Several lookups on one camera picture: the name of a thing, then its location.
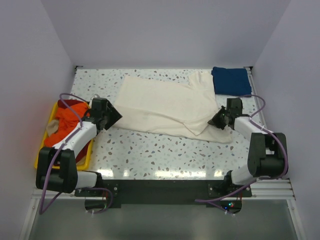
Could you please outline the cream white t shirt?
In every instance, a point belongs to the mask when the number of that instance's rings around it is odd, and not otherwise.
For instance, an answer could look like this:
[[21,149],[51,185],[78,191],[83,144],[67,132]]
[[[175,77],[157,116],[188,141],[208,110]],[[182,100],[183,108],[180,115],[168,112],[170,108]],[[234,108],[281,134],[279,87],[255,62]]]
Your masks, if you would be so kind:
[[211,73],[195,71],[188,83],[125,77],[114,107],[117,128],[194,140],[230,143],[227,129],[209,125],[218,112]]

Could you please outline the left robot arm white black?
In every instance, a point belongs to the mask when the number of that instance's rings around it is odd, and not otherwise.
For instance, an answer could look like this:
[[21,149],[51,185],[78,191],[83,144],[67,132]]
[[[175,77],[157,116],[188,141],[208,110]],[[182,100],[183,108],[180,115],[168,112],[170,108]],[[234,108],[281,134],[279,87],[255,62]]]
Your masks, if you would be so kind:
[[108,130],[122,115],[106,99],[91,101],[89,116],[83,116],[74,130],[52,147],[43,147],[38,154],[35,185],[43,191],[71,193],[85,188],[92,196],[99,196],[104,184],[101,174],[78,171],[76,157],[87,143],[102,130]]

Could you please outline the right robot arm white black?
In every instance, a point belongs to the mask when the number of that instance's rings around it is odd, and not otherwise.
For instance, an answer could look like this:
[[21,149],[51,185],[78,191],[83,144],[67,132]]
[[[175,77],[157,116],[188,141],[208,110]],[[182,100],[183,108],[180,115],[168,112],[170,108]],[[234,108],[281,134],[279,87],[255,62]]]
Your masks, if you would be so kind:
[[243,113],[243,102],[228,98],[208,124],[218,129],[230,127],[249,140],[247,164],[230,170],[223,182],[216,188],[230,197],[235,196],[241,186],[248,186],[257,180],[273,180],[285,176],[289,170],[286,136],[272,132],[256,123],[253,116]]

